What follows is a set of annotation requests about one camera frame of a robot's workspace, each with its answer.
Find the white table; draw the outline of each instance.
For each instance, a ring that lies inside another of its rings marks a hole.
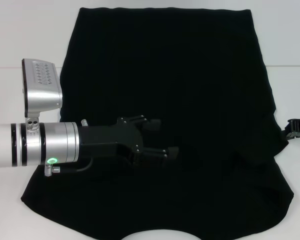
[[[251,9],[277,106],[276,120],[283,129],[288,119],[300,118],[300,0],[0,0],[0,123],[24,121],[21,59],[50,61],[61,70],[80,7]],[[45,112],[40,120],[56,122],[58,111]],[[279,225],[247,240],[300,240],[300,139],[291,140],[275,159],[295,197]],[[91,239],[21,202],[34,170],[0,168],[0,240]],[[141,239],[197,238],[166,230],[126,238]]]

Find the black clip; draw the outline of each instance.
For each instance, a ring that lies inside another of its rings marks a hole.
[[[288,120],[288,125],[282,131],[287,140],[300,138],[300,119]]]

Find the green led light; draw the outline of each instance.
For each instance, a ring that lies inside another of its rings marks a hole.
[[[52,157],[50,159],[48,159],[48,161],[46,161],[48,164],[55,164],[56,162],[58,162],[58,159]]]

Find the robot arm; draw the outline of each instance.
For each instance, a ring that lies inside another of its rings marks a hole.
[[[45,165],[45,175],[62,173],[62,165],[83,158],[122,156],[131,165],[145,159],[162,166],[177,158],[179,149],[146,148],[142,129],[158,131],[160,120],[143,115],[119,117],[111,126],[82,126],[75,122],[42,123],[41,112],[62,107],[62,89],[53,63],[22,60],[25,123],[0,125],[0,167]]]

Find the black fabric backdrop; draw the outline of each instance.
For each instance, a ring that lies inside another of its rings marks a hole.
[[[231,240],[285,217],[293,192],[274,156],[288,142],[249,10],[82,8],[60,81],[61,121],[159,118],[145,145],[180,154],[164,169],[107,158],[46,178],[39,166],[21,198],[36,213],[99,240],[155,229]]]

